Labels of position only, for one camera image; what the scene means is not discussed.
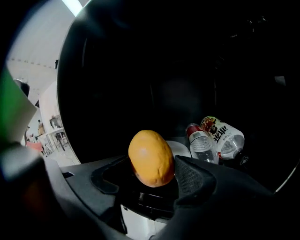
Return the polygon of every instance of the ceiling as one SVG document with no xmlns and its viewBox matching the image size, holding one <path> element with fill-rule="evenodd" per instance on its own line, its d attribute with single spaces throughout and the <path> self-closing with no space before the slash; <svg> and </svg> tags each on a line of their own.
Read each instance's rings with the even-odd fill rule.
<svg viewBox="0 0 300 240">
<path fill-rule="evenodd" d="M 88 1 L 79 0 L 82 6 Z M 61 0 L 49 0 L 27 21 L 7 55 L 12 77 L 29 84 L 33 104 L 56 80 L 55 60 L 74 18 Z"/>
</svg>

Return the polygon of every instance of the plastic water bottle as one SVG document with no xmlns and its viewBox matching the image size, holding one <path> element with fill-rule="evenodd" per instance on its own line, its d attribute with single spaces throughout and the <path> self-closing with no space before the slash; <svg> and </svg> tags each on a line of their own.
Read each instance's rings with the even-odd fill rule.
<svg viewBox="0 0 300 240">
<path fill-rule="evenodd" d="M 214 142 L 198 124 L 189 124 L 186 129 L 186 134 L 191 144 L 190 150 L 193 158 L 209 163 L 219 163 L 219 157 Z"/>
<path fill-rule="evenodd" d="M 216 143 L 220 159 L 234 159 L 244 148 L 243 133 L 213 116 L 208 116 L 202 120 L 201 129 Z"/>
</svg>

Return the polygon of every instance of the green object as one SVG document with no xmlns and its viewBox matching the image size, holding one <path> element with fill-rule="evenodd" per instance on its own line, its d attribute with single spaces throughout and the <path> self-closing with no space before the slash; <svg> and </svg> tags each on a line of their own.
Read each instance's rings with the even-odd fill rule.
<svg viewBox="0 0 300 240">
<path fill-rule="evenodd" d="M 0 75 L 0 141 L 20 142 L 35 111 L 5 66 Z"/>
</svg>

